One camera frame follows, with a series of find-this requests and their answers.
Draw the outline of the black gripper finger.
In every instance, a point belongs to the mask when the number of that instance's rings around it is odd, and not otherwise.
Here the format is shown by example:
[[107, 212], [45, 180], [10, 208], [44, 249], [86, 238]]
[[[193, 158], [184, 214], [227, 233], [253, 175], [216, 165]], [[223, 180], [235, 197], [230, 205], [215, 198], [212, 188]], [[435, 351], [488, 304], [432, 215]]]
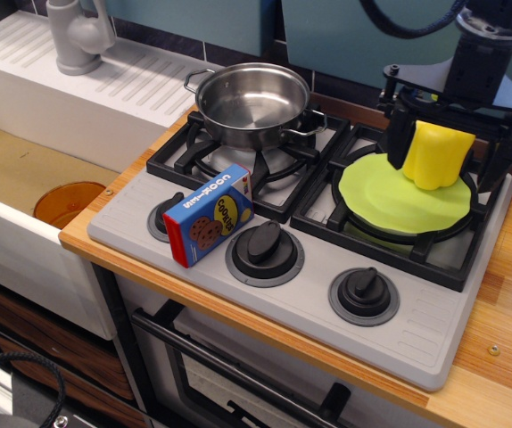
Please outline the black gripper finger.
[[395, 106], [386, 129], [387, 158], [395, 169], [401, 169], [415, 133], [418, 110]]
[[479, 136], [487, 143], [478, 174], [478, 193], [493, 192], [498, 189], [512, 167], [512, 133], [506, 135]]

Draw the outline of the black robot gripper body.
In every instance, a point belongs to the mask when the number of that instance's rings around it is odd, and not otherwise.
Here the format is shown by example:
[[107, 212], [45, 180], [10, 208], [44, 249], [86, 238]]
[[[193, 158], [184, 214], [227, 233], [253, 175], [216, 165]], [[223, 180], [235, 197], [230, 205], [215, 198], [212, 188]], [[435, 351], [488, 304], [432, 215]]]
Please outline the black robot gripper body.
[[391, 64], [378, 108], [386, 117], [400, 107], [414, 119], [480, 138], [512, 133], [512, 47], [460, 42], [454, 56], [431, 65]]

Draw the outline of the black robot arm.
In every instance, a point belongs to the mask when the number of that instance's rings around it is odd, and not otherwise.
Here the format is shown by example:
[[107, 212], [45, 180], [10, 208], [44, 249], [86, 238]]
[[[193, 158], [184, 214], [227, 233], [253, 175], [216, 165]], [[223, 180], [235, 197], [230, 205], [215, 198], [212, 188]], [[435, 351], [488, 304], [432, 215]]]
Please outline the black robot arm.
[[490, 145], [478, 175], [479, 192], [489, 192], [512, 167], [512, 1], [457, 1], [450, 18], [460, 30], [452, 58], [384, 68], [382, 145], [400, 169], [418, 120], [473, 134]]

